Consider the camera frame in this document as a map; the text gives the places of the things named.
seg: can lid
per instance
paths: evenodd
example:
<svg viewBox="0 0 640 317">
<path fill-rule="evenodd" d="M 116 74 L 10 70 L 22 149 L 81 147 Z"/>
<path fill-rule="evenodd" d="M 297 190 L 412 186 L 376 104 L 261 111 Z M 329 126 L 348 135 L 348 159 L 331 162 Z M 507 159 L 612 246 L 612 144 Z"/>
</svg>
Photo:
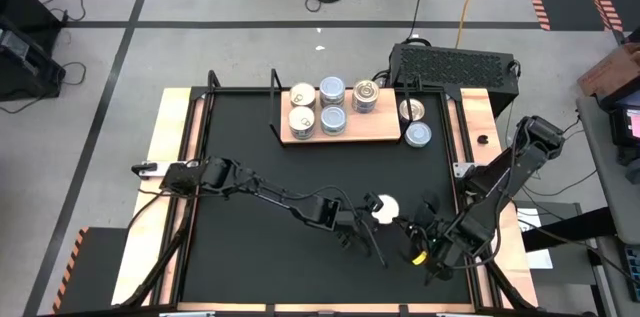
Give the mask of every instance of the can lid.
<svg viewBox="0 0 640 317">
<path fill-rule="evenodd" d="M 431 140 L 431 128 L 423 122 L 411 122 L 404 138 L 411 147 L 424 147 Z"/>
<path fill-rule="evenodd" d="M 308 106 L 316 98 L 316 89 L 308 83 L 298 83 L 289 91 L 291 103 L 296 106 Z"/>
<path fill-rule="evenodd" d="M 327 77 L 320 82 L 320 92 L 327 97 L 340 97 L 344 94 L 344 82 L 338 77 Z"/>
<path fill-rule="evenodd" d="M 304 131 L 313 126 L 315 115 L 309 107 L 295 107 L 289 112 L 289 126 L 297 131 Z"/>
<path fill-rule="evenodd" d="M 340 129 L 347 123 L 347 114 L 337 106 L 329 106 L 322 110 L 320 120 L 324 126 Z"/>
<path fill-rule="evenodd" d="M 380 87 L 373 81 L 363 80 L 353 86 L 353 95 L 361 102 L 373 102 L 378 99 L 379 93 Z"/>
<path fill-rule="evenodd" d="M 422 104 L 422 102 L 418 101 L 417 99 L 410 98 L 409 103 L 411 104 L 411 114 L 412 114 L 413 120 L 417 121 L 419 119 L 422 119 L 422 117 L 424 117 L 424 105 Z M 400 107 L 398 108 L 398 111 L 400 111 L 400 116 L 402 116 L 402 118 L 404 118 L 407 121 L 409 120 L 409 110 L 407 109 L 406 99 L 400 102 Z"/>
</svg>

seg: wooden table frame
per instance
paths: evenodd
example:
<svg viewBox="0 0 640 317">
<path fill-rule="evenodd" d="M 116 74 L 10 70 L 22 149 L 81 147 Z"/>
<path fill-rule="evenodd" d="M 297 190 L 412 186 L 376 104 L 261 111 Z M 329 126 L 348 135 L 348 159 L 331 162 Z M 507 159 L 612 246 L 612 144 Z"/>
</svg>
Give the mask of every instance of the wooden table frame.
<svg viewBox="0 0 640 317">
<path fill-rule="evenodd" d="M 195 90 L 191 88 L 165 89 L 158 111 L 156 126 L 154 129 L 151 146 L 147 159 L 154 161 L 176 161 L 196 157 L 196 151 L 200 149 L 198 140 L 203 129 L 203 111 L 206 106 L 205 99 L 192 96 Z M 471 155 L 477 163 L 487 164 L 501 152 L 500 141 L 493 120 L 493 113 L 487 91 L 484 89 L 461 90 L 462 102 L 453 100 L 447 102 L 449 120 L 453 131 L 453 142 L 458 161 L 466 161 L 466 155 Z M 489 138 L 488 144 L 479 144 L 480 135 Z M 147 191 L 159 191 L 161 178 L 151 178 L 142 181 L 140 188 Z M 146 194 L 138 194 L 136 213 L 142 206 L 153 198 Z M 122 257 L 122 264 L 118 273 L 116 288 L 114 290 L 112 304 L 121 303 L 127 299 L 146 277 L 149 270 L 156 262 L 162 249 L 163 236 L 167 224 L 172 224 L 175 232 L 183 218 L 186 202 L 176 200 L 170 202 L 169 198 L 160 198 L 142 213 L 129 232 L 127 244 Z M 497 264 L 501 267 L 509 281 L 520 291 L 522 296 L 533 305 L 537 305 L 537 299 L 531 274 L 528 267 L 522 237 L 518 226 L 515 207 L 508 205 L 502 212 L 500 219 L 502 233 L 502 247 L 496 257 Z M 174 255 L 165 269 L 162 288 L 156 292 L 155 303 L 167 304 L 171 300 L 172 285 L 176 278 L 177 256 Z M 489 279 L 483 267 L 477 268 L 476 273 L 480 285 L 480 304 L 492 306 L 492 295 Z M 508 301 L 502 298 L 502 303 L 509 306 Z M 474 304 L 407 304 L 409 312 L 449 312 L 465 313 L 473 312 Z M 195 311 L 246 311 L 261 312 L 267 310 L 266 304 L 222 304 L 222 303 L 179 303 L 179 310 Z M 386 312 L 398 313 L 399 304 L 276 304 L 276 312 Z"/>
</svg>

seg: table leg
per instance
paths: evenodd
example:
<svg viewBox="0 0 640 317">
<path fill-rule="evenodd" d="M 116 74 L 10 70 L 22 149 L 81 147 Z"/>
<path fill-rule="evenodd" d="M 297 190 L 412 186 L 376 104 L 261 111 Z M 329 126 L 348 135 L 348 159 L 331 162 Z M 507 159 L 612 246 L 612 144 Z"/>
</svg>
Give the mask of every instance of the table leg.
<svg viewBox="0 0 640 317">
<path fill-rule="evenodd" d="M 589 238 L 616 234 L 616 227 L 609 212 L 609 207 L 603 207 L 573 218 L 545 225 L 543 229 L 571 241 L 584 241 Z M 564 242 L 536 229 L 524 232 L 522 234 L 522 240 L 527 252 L 564 244 Z"/>
</svg>

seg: black table surface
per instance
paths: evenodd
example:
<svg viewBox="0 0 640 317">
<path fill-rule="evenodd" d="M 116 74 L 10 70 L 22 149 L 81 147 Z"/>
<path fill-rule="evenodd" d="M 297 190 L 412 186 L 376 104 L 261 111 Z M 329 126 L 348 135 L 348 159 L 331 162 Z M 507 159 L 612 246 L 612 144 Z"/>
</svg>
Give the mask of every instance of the black table surface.
<svg viewBox="0 0 640 317">
<path fill-rule="evenodd" d="M 422 149 L 404 141 L 283 148 L 268 126 L 268 95 L 217 94 L 206 152 L 236 159 L 300 193 L 336 185 L 356 205 L 362 205 L 368 191 L 389 194 L 402 215 L 412 215 L 429 191 L 441 201 L 440 214 L 453 217 L 442 102 L 437 94 L 419 99 L 433 131 Z M 193 236 L 183 302 L 470 303 L 465 271 L 424 286 L 423 268 L 401 256 L 406 237 L 395 225 L 376 232 L 388 269 L 357 245 L 342 250 L 335 234 L 306 227 L 288 211 L 248 195 L 200 199 Z"/>
</svg>

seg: black box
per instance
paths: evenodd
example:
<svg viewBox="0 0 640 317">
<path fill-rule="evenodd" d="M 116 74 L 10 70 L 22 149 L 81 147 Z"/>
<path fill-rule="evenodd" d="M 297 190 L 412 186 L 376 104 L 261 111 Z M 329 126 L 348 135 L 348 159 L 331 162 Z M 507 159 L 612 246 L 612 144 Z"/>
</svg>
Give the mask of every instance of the black box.
<svg viewBox="0 0 640 317">
<path fill-rule="evenodd" d="M 0 0 L 0 19 L 9 21 L 48 56 L 51 56 L 58 33 L 66 22 L 59 21 L 38 0 Z"/>
<path fill-rule="evenodd" d="M 485 88 L 494 117 L 519 93 L 511 54 L 396 44 L 390 62 L 393 86 L 419 80 L 425 87 L 444 87 L 457 101 L 461 88 Z"/>
</svg>

